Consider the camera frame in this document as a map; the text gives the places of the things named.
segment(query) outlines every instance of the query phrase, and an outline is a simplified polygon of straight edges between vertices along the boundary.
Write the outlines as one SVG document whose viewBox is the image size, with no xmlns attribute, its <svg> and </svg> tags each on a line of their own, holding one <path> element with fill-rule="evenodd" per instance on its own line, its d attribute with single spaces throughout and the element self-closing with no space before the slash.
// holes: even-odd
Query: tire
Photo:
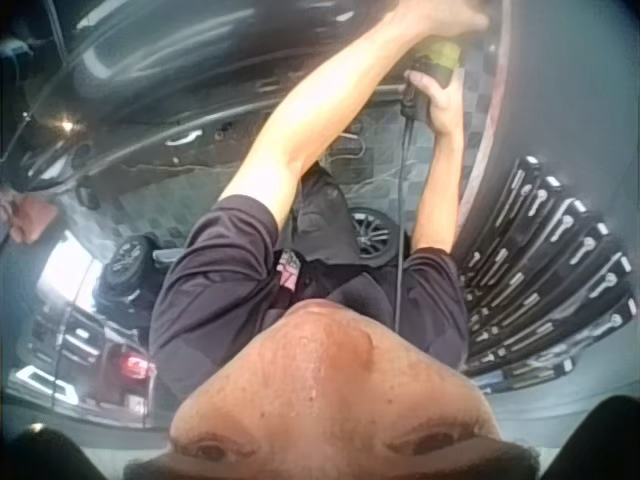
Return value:
<svg viewBox="0 0 640 480">
<path fill-rule="evenodd" d="M 349 209 L 363 264 L 380 267 L 398 256 L 398 224 L 388 215 L 367 207 Z"/>
<path fill-rule="evenodd" d="M 117 296 L 129 296 L 153 275 L 153 251 L 157 244 L 149 237 L 136 235 L 125 239 L 104 267 L 104 287 Z"/>
</svg>

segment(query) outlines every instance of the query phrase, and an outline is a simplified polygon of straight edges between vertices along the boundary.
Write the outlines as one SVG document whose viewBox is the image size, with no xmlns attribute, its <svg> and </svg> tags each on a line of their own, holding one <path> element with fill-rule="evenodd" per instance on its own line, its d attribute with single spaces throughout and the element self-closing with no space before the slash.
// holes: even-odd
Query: drill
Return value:
<svg viewBox="0 0 640 480">
<path fill-rule="evenodd" d="M 447 88 L 459 63 L 460 47 L 457 44 L 447 40 L 425 40 L 415 48 L 411 70 L 425 73 L 442 88 Z M 429 103 L 429 97 L 416 91 L 411 83 L 407 83 L 400 113 L 407 120 L 430 123 Z"/>
</svg>

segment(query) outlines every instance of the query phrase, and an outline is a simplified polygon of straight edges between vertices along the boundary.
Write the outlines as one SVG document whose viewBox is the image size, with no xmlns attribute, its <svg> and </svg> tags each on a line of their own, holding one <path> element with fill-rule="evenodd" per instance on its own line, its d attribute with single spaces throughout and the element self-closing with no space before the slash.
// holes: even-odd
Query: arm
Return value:
<svg viewBox="0 0 640 480">
<path fill-rule="evenodd" d="M 400 0 L 376 26 L 326 61 L 278 106 L 221 198 L 253 197 L 282 228 L 302 175 L 415 43 L 486 27 L 466 0 Z"/>
<path fill-rule="evenodd" d="M 435 247 L 451 252 L 458 224 L 458 204 L 464 126 L 462 71 L 445 90 L 432 78 L 410 72 L 410 81 L 431 98 L 431 120 L 436 136 L 429 180 L 416 214 L 411 251 Z"/>
</svg>

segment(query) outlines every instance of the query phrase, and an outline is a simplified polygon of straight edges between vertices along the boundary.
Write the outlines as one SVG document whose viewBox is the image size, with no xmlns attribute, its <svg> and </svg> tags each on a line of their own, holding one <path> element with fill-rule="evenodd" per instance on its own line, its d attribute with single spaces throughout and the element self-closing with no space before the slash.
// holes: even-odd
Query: black t-shirt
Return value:
<svg viewBox="0 0 640 480">
<path fill-rule="evenodd" d="M 156 302 L 151 353 L 188 396 L 295 303 L 326 298 L 393 328 L 394 266 L 329 265 L 275 251 L 278 227 L 257 200 L 218 202 L 196 225 Z M 400 335 L 452 368 L 467 354 L 467 312 L 453 260 L 414 252 L 404 264 Z"/>
</svg>

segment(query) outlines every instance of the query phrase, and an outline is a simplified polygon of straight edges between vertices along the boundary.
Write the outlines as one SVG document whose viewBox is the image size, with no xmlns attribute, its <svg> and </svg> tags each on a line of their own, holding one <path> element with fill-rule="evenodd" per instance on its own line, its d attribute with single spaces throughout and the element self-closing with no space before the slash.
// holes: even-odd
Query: spare tire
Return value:
<svg viewBox="0 0 640 480">
<path fill-rule="evenodd" d="M 104 267 L 104 287 L 116 296 L 134 294 L 155 270 L 153 251 L 157 248 L 155 241 L 144 235 L 125 239 Z"/>
</svg>

